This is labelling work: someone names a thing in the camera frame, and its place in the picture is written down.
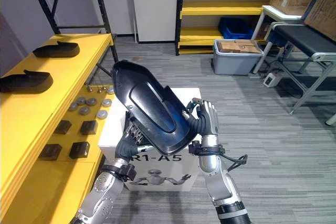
round metal disc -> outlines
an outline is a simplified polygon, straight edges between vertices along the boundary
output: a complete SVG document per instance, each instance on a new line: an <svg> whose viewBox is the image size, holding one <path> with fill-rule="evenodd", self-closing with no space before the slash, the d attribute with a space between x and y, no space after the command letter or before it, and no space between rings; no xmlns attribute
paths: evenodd
<svg viewBox="0 0 336 224"><path fill-rule="evenodd" d="M75 111L78 108L77 102L72 102L68 108L68 111Z"/></svg>
<svg viewBox="0 0 336 224"><path fill-rule="evenodd" d="M105 119L105 118L107 118L107 111L106 110L100 110L100 111L98 111L97 117L99 119Z"/></svg>
<svg viewBox="0 0 336 224"><path fill-rule="evenodd" d="M110 86L107 90L106 90L107 94L114 94L114 88L113 86Z"/></svg>
<svg viewBox="0 0 336 224"><path fill-rule="evenodd" d="M76 102L78 105L84 105L85 104L85 97L79 97L77 98Z"/></svg>
<svg viewBox="0 0 336 224"><path fill-rule="evenodd" d="M103 107L109 107L112 104L112 100L111 99L104 99L103 102L101 103L101 105L103 105Z"/></svg>
<svg viewBox="0 0 336 224"><path fill-rule="evenodd" d="M97 104L97 99L96 98L90 98L86 100L86 104L89 106L95 106Z"/></svg>
<svg viewBox="0 0 336 224"><path fill-rule="evenodd" d="M81 107L80 110L79 110L79 114L81 115L87 115L90 113L90 108L87 107L87 106L84 106L84 107Z"/></svg>

yellow shelving unit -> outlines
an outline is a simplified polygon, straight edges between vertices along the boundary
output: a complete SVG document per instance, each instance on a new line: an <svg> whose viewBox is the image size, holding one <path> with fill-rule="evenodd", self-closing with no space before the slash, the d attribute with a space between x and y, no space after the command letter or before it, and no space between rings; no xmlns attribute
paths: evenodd
<svg viewBox="0 0 336 224"><path fill-rule="evenodd" d="M183 27L180 35L180 46L212 46L215 39L223 39L217 27Z"/></svg>
<svg viewBox="0 0 336 224"><path fill-rule="evenodd" d="M181 55L193 55L193 54L211 54L214 51L207 48L198 48L198 49L180 49Z"/></svg>
<svg viewBox="0 0 336 224"><path fill-rule="evenodd" d="M37 58L30 54L6 74L23 73L24 69L49 72L54 82L40 94L0 94L0 221L96 62L113 45L110 34L54 35L45 45L54 45L58 40L78 43L80 53L66 59Z"/></svg>
<svg viewBox="0 0 336 224"><path fill-rule="evenodd" d="M179 19L176 20L176 55L212 53L210 46L213 45L213 40L222 38L215 28L182 27L183 17L260 15L262 6L266 4L263 2L183 2L183 0L177 0L177 16Z"/></svg>
<svg viewBox="0 0 336 224"><path fill-rule="evenodd" d="M186 15L260 15L263 2L186 2L181 16Z"/></svg>
<svg viewBox="0 0 336 224"><path fill-rule="evenodd" d="M3 224L59 224L69 223L76 213L85 195L90 191L102 157L98 147L99 137L106 119L96 117L99 110L109 113L111 107L102 107L105 98L113 100L114 94L105 91L97 93L98 87L88 92L83 86L78 97L96 98L97 105L91 106L88 115L76 111L67 111L63 120L72 123L67 134L52 134L47 144L60 144L62 150L56 161L35 161L27 178L20 187ZM81 135L79 130L83 121L96 120L98 128L95 135ZM71 159L69 152L73 142L89 142L89 154L86 158Z"/></svg>

blue crate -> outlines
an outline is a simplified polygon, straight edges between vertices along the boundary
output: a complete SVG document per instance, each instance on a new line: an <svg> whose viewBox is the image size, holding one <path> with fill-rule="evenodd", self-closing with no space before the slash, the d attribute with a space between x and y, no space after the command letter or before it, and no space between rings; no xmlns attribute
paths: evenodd
<svg viewBox="0 0 336 224"><path fill-rule="evenodd" d="M218 29L224 39L251 39L253 31L241 18L221 18Z"/></svg>

printed robot image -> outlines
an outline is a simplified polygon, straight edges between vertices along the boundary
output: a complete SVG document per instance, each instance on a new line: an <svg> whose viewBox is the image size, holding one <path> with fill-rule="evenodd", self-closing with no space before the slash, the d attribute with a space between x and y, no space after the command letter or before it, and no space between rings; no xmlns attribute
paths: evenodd
<svg viewBox="0 0 336 224"><path fill-rule="evenodd" d="M156 186L158 186L158 185L162 185L165 180L168 180L169 182L171 182L174 185L181 185L187 179L189 179L191 177L191 175L186 174L179 181L177 181L174 178L161 177L160 174L162 173L162 171L157 170L157 169L149 170L148 173L150 174L150 177L138 178L135 181L131 182L130 184L131 185L142 185L142 186L147 186L147 185L156 185Z"/></svg>

metal table frame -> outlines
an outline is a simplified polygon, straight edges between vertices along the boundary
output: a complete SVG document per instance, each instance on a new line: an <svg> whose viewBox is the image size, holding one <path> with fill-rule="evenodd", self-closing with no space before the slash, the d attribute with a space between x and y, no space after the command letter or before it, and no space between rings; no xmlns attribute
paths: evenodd
<svg viewBox="0 0 336 224"><path fill-rule="evenodd" d="M277 23L274 22L272 23L268 33L266 34L265 38L267 39L269 36L269 33L271 30L274 30L276 26L278 25L289 25L289 26L303 26L302 24L284 24L284 23ZM314 55L312 55L311 57L307 56L307 59L288 59L289 55L291 54L292 50L294 48L294 45L292 45L289 42L287 42L287 44L281 48L279 54L277 55L276 61L274 61L267 74L269 74L270 72L272 72L272 70L275 68L275 66L279 66L285 73L288 74L288 76L296 83L296 85L299 86L299 88L303 91L303 96L298 100L298 102L293 106L292 110L290 111L289 114L293 114L294 111L300 107L301 105L303 105L303 103L305 103L312 95L325 95L325 94L334 94L334 91L316 91L316 89L319 87L319 85L326 79L326 77L328 76L328 74L336 67L336 52L335 53L315 53ZM310 86L309 88L302 83L293 73L291 70L289 70L285 65L284 62L288 62L288 61L297 61L297 62L304 62L304 64L302 65L302 67L300 68L299 72L303 71L303 69L306 68L306 66L313 62L318 64L321 68L322 68L322 74L321 76L313 83L312 86ZM330 122L332 124L332 121L336 120L336 116L333 116L330 119Z"/></svg>
<svg viewBox="0 0 336 224"><path fill-rule="evenodd" d="M55 34L60 34L61 33L60 29L105 28L106 33L112 35L110 23L109 23L109 20L108 20L108 17L107 17L106 9L105 9L104 0L97 0L98 4L99 4L99 8L100 8L101 17L102 17L102 20L103 20L103 25L88 25L88 26L76 26L76 25L73 25L73 26L60 26L60 25L57 25L56 21L54 19L54 16L55 16L58 0L54 0L54 3L52 5L52 9L51 10L50 10L50 8L49 8L46 0L38 0L38 1L39 1L40 6L41 6L44 14L46 15L46 17L47 17L47 19L49 21L49 24L50 24L50 26L51 26L51 28L52 28L52 30L54 31ZM115 49L115 46L114 45L110 46L110 49L111 49L114 61L118 62L118 55L117 55L117 51ZM96 64L96 66L97 66L96 70L94 71L91 79L88 81L88 84L90 84L93 81L93 79L96 76L96 74L98 74L99 69L101 69L106 74L108 74L109 76L111 76L111 73L101 66L101 64L103 63L106 55L107 55L107 50L105 51L104 55L101 57L101 59L99 60L99 62Z"/></svg>
<svg viewBox="0 0 336 224"><path fill-rule="evenodd" d="M271 17L272 19L274 19L277 22L282 22L282 23L286 23L286 24L299 24L301 23L301 16L298 15L287 15L284 14L283 12L279 11L278 9L276 9L275 7L271 6L271 5L263 5L262 6L262 12L260 14L258 23L256 25L256 28L253 32L253 35L251 37L252 40L257 38L258 32L261 28L261 25L264 22L264 19L266 16ZM266 55L268 54L268 52L270 51L272 47L272 44L269 42L267 43L265 50L264 50L264 55L259 59L257 65L255 66L253 73L256 74L260 67L261 64L263 64L264 59L266 58Z"/></svg>

